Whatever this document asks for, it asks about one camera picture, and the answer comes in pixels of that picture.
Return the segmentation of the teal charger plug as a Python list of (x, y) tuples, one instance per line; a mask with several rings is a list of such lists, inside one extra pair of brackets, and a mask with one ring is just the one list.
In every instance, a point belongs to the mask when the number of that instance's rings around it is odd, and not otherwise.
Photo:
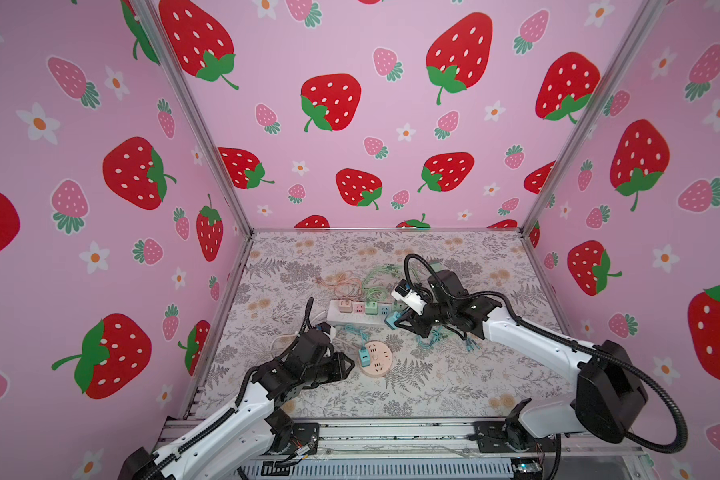
[(372, 357), (370, 351), (367, 348), (361, 348), (359, 350), (359, 359), (362, 368), (368, 368), (372, 364)]

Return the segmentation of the blue charger plug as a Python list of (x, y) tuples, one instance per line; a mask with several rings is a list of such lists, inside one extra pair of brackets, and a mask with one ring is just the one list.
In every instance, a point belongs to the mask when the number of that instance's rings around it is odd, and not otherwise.
[(401, 312), (400, 311), (394, 311), (386, 316), (384, 323), (392, 330), (396, 330), (397, 326), (395, 322), (400, 319)]

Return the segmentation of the pink USB charger plug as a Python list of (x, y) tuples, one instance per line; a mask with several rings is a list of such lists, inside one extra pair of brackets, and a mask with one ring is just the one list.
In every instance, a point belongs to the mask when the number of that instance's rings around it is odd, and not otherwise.
[(337, 301), (337, 308), (340, 313), (352, 313), (353, 302), (349, 299), (340, 299)]

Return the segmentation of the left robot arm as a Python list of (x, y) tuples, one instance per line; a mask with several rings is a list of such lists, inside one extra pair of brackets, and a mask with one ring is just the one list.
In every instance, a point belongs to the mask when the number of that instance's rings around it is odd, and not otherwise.
[(223, 479), (253, 457), (286, 449), (293, 421), (282, 407), (304, 390), (340, 382), (355, 362), (333, 346), (335, 330), (312, 323), (305, 306), (295, 339), (272, 360), (248, 369), (237, 396), (185, 435), (153, 452), (136, 450), (120, 479)]

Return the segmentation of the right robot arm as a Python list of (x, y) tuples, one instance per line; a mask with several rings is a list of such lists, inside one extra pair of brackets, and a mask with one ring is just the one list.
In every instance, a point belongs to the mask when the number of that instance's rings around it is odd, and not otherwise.
[[(511, 348), (567, 380), (569, 395), (548, 401), (525, 399), (506, 417), (500, 439), (522, 452), (543, 438), (589, 433), (611, 444), (629, 440), (648, 450), (674, 454), (688, 442), (687, 422), (674, 399), (636, 367), (619, 344), (593, 344), (558, 334), (517, 314), (497, 291), (468, 292), (450, 270), (437, 271), (416, 253), (403, 260), (404, 278), (394, 299), (406, 305), (395, 325), (427, 338), (442, 326), (468, 341), (473, 337)], [(675, 437), (668, 443), (645, 439), (632, 426), (654, 392), (668, 409)]]

